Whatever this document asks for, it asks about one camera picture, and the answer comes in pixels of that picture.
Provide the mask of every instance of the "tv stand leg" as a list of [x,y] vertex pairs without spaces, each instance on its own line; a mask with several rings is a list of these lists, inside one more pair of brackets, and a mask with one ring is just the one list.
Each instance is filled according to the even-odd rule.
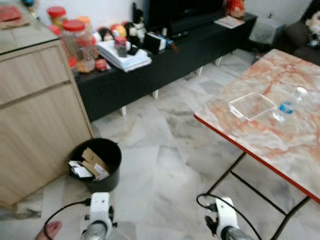
[[202,67],[199,67],[196,71],[195,71],[195,74],[197,75],[197,76],[200,76],[201,75],[201,73],[202,73],[202,69],[203,69],[204,67],[202,66]]
[[121,109],[120,109],[120,113],[121,115],[124,117],[125,115],[127,115],[127,108],[126,106],[123,106]]
[[157,90],[155,90],[155,91],[152,92],[152,97],[153,97],[154,99],[157,99],[157,98],[158,98],[158,95],[159,95],[159,89],[157,89]]
[[222,56],[214,61],[214,65],[219,66],[222,60]]

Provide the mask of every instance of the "television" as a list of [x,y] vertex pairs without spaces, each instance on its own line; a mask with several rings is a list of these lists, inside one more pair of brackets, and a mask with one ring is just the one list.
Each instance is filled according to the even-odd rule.
[[223,0],[149,0],[147,26],[170,27],[177,21],[213,14],[222,6]]

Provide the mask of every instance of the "cabinet drawer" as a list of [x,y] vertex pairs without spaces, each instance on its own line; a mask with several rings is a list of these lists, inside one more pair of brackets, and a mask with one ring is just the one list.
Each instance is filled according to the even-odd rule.
[[7,205],[59,177],[71,151],[91,138],[70,84],[1,110],[0,119],[0,199]]
[[58,47],[50,47],[0,62],[0,104],[68,80]]

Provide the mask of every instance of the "cabinet top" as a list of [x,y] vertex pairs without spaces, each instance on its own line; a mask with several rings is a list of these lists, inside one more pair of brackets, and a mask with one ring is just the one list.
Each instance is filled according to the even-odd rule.
[[15,6],[19,8],[21,15],[27,18],[29,24],[0,30],[0,55],[59,39],[46,26],[33,18],[23,6],[18,4]]

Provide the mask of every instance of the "wooden cabinet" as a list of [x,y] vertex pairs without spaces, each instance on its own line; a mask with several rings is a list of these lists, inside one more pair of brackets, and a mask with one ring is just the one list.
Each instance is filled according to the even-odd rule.
[[1,62],[0,104],[68,80],[58,47],[49,47]]
[[0,205],[12,209],[65,173],[72,150],[93,136],[60,40],[29,21],[18,32],[30,37],[0,48]]
[[2,197],[9,205],[64,173],[70,151],[90,136],[70,84],[7,107],[0,119]]

